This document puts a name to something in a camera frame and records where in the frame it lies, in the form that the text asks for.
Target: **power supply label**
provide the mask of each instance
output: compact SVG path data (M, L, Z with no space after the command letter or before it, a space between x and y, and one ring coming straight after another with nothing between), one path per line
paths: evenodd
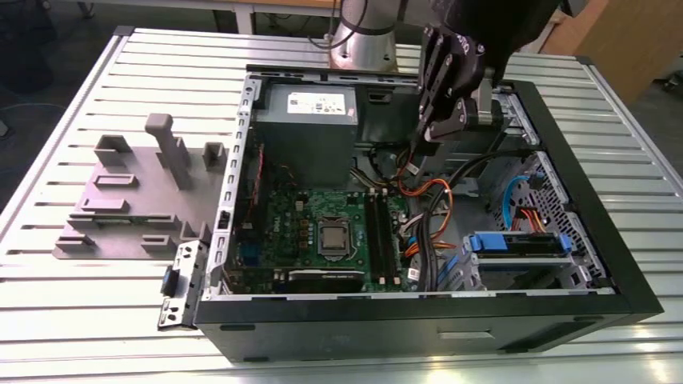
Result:
M287 97L288 114L345 114L343 94L292 92Z

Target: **sticker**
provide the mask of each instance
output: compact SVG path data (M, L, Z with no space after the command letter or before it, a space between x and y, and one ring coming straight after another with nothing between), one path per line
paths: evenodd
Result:
M413 175L417 174L417 171L419 171L419 168L416 167L415 164L412 164L411 162L408 164L405 164L405 169L408 170L408 172Z
M287 96L288 114L345 114L343 94L292 92Z
M419 270L415 268L408 268L408 280L415 282L419 280Z

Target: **expansion slot bracket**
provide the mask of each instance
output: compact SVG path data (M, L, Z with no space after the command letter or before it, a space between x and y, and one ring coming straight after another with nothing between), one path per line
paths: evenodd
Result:
M199 241L180 244L173 264L163 276L163 306L157 330L196 330L195 309L200 300L207 247Z

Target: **cpu socket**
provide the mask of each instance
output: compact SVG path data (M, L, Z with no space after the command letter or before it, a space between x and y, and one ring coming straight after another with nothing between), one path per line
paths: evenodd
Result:
M321 218L317 221L317 254L329 262L349 256L349 221L345 218Z

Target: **workbench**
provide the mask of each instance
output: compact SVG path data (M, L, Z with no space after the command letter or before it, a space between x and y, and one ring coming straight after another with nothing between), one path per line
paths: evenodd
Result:
M103 134L155 146L151 112L187 147L231 148L248 63L328 65L299 38L136 29L112 37L0 216L0 376L116 382L683 382L683 183L591 64L517 54L665 312L541 354L233 365L197 331L156 331L167 261L56 260ZM419 48L397 46L401 72Z

